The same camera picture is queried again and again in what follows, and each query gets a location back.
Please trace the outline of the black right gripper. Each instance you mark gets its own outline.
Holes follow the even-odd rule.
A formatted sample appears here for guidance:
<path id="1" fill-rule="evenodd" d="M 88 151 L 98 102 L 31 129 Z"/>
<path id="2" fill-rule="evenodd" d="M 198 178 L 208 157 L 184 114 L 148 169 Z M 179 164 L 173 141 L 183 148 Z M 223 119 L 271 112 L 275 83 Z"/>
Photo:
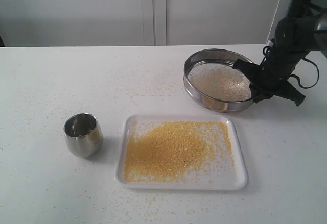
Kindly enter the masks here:
<path id="1" fill-rule="evenodd" d="M 302 104 L 305 96 L 288 82 L 303 53 L 268 53 L 258 65 L 237 59 L 233 69 L 240 71 L 251 83 L 249 89 L 254 103 L 278 96 Z"/>

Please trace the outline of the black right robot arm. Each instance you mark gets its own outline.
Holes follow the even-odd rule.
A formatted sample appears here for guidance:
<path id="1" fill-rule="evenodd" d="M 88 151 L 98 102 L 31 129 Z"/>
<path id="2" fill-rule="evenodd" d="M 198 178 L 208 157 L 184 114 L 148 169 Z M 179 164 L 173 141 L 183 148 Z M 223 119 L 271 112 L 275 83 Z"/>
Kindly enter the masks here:
<path id="1" fill-rule="evenodd" d="M 293 72 L 300 60 L 312 65 L 307 58 L 311 51 L 326 51 L 326 8 L 311 0 L 292 0 L 287 16 L 275 28 L 272 44 L 263 48 L 263 60 L 252 64 L 237 59 L 233 68 L 250 81 L 249 88 L 255 103 L 273 96 L 295 102 L 299 106 L 305 96 L 292 86 L 288 79 L 299 76 Z"/>

